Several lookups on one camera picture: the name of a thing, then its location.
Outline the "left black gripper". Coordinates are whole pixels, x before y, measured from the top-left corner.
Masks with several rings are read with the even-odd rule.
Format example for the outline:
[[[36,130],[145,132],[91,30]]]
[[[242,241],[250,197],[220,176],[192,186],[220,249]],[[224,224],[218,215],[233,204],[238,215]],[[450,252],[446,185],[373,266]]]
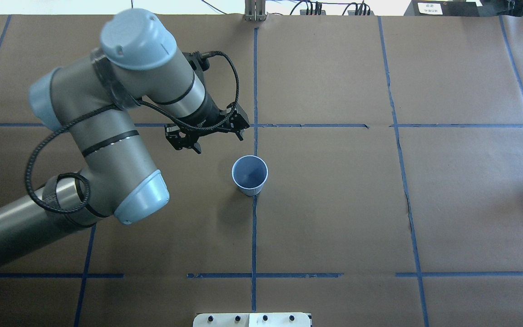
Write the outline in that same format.
[[[243,131],[248,128],[249,118],[239,103],[231,102],[225,110],[220,110],[214,100],[206,96],[196,112],[166,124],[165,137],[176,150],[192,149],[202,154],[199,138],[212,133],[234,133],[243,141]]]

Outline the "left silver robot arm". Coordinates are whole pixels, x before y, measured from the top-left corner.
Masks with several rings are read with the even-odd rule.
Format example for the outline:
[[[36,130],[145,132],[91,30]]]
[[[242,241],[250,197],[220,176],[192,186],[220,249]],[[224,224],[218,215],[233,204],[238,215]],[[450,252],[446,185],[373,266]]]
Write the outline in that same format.
[[[147,151],[129,111],[146,106],[171,120],[165,137],[176,149],[201,153],[199,138],[234,133],[243,140],[250,124],[238,104],[216,106],[203,73],[220,51],[185,53],[152,12],[116,14],[99,36],[100,46],[31,85],[29,102],[51,134],[35,147],[24,171],[26,195],[0,208],[0,267],[107,217],[124,225],[141,221],[169,201],[162,172]],[[50,178],[36,189],[38,155],[69,133],[86,166]]]

